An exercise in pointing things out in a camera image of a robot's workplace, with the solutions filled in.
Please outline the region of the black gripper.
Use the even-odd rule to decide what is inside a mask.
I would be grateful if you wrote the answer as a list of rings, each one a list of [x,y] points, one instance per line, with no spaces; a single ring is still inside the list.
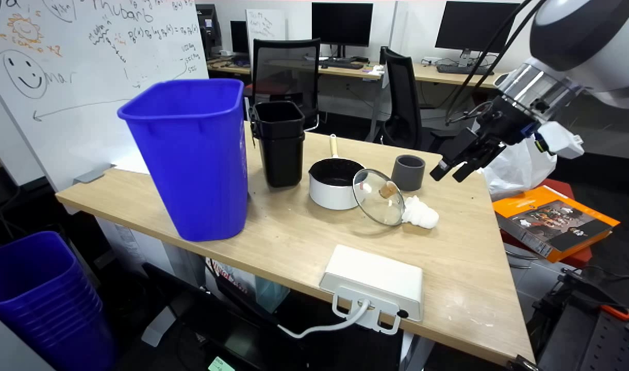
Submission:
[[[521,142],[536,127],[529,112],[515,102],[496,97],[488,101],[462,131],[460,158],[442,158],[429,175],[440,180],[453,167],[453,179],[462,184],[469,175],[488,165],[505,146]]]

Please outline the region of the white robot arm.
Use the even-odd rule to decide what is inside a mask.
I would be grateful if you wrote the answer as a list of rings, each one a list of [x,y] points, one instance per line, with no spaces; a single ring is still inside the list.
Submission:
[[[529,57],[496,82],[500,95],[440,149],[432,169],[465,180],[510,144],[536,138],[579,93],[629,108],[629,0],[541,0],[529,28]]]

